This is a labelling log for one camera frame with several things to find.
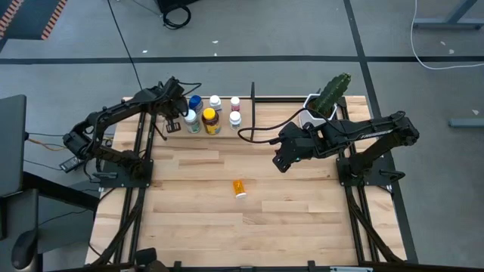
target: wooden tabletop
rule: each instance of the wooden tabletop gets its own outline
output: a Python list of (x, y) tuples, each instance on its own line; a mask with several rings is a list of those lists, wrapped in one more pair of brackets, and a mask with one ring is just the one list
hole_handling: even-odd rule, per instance
[[(370, 119), (364, 96), (346, 97), (346, 101), (352, 121)], [(257, 103), (256, 126), (276, 125), (300, 107)], [(117, 125), (114, 148), (133, 148), (137, 123), (138, 116), (133, 116)], [(242, 126), (250, 126), (250, 121), (243, 120)], [(277, 133), (257, 131), (254, 138), (273, 138)], [(373, 141), (357, 142), (357, 150)], [(306, 266), (308, 260), (316, 265), (357, 264), (336, 157), (294, 163), (282, 174), (272, 164), (277, 148), (237, 138), (163, 141), (157, 135), (138, 249), (156, 248), (158, 258), (169, 267), (174, 261), (182, 261), (184, 267)], [(244, 182), (246, 199), (235, 199), (232, 181), (236, 179)], [(91, 244), (99, 252), (118, 230), (125, 191), (116, 189), (98, 207)], [(391, 196), (378, 187), (366, 187), (366, 194), (375, 230), (405, 259)], [(368, 241), (360, 230), (369, 259)], [(126, 241), (123, 260), (127, 260), (130, 239)], [(86, 263), (96, 258), (89, 250)]]

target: white cord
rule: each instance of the white cord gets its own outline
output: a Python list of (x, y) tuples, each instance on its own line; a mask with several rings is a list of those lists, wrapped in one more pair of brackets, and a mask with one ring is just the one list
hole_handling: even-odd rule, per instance
[(478, 66), (484, 66), (484, 63), (473, 64), (473, 65), (449, 66), (449, 67), (430, 67), (425, 65), (422, 62), (422, 60), (420, 60), (420, 58), (417, 56), (417, 53), (415, 52), (415, 47), (414, 47), (414, 23), (415, 23), (416, 16), (417, 16), (417, 0), (415, 0), (414, 19), (411, 21), (411, 26), (410, 26), (410, 43), (411, 43), (411, 50), (414, 52), (414, 56), (415, 58), (417, 58), (420, 65), (430, 70), (448, 70), (448, 69), (455, 69), (455, 68), (473, 68)]

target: bottle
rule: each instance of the bottle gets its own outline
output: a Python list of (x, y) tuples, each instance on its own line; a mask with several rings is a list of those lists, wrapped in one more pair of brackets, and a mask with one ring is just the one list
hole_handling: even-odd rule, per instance
[(188, 114), (185, 117), (185, 124), (190, 133), (198, 133), (200, 131), (200, 122), (198, 122), (197, 114), (194, 110), (188, 110)]
[(194, 110), (195, 113), (199, 116), (202, 113), (203, 109), (203, 101), (199, 95), (194, 95), (188, 101), (188, 108), (190, 110)]
[(208, 135), (215, 135), (220, 132), (219, 114), (213, 108), (206, 108), (203, 111), (202, 123)]
[(240, 99), (239, 97), (233, 97), (230, 99), (230, 105), (232, 111), (239, 111), (240, 110)]
[(234, 111), (230, 113), (230, 128), (233, 130), (238, 130), (241, 122), (242, 118), (240, 117), (239, 112)]
[(242, 183), (242, 181), (236, 180), (234, 181), (233, 185), (234, 185), (236, 199), (243, 199), (247, 196), (247, 193), (245, 192), (244, 184)]
[(212, 95), (209, 103), (210, 107), (215, 111), (220, 112), (222, 110), (222, 102), (220, 101), (220, 97), (218, 95)]

